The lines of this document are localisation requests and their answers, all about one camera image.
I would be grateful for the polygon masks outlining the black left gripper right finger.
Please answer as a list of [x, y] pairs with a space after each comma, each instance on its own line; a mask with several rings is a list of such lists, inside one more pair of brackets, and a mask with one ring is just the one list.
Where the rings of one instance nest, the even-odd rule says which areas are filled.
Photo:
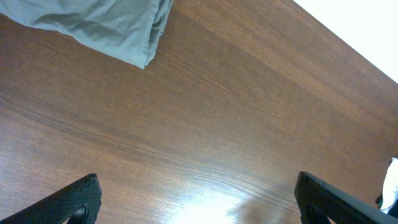
[[397, 218], [348, 195], [308, 172], [298, 174], [295, 198], [303, 224], [397, 224]]

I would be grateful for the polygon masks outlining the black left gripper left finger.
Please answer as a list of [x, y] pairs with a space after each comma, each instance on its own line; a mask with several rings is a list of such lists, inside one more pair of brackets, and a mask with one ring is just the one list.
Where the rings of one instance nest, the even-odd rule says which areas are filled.
[[101, 206], [96, 174], [88, 174], [37, 203], [1, 220], [1, 223], [94, 224]]

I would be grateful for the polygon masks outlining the khaki green shorts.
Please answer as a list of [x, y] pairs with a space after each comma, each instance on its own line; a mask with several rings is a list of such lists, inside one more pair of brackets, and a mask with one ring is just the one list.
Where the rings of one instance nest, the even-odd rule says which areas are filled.
[[145, 68], [155, 57], [173, 0], [1, 0], [1, 14], [53, 30]]

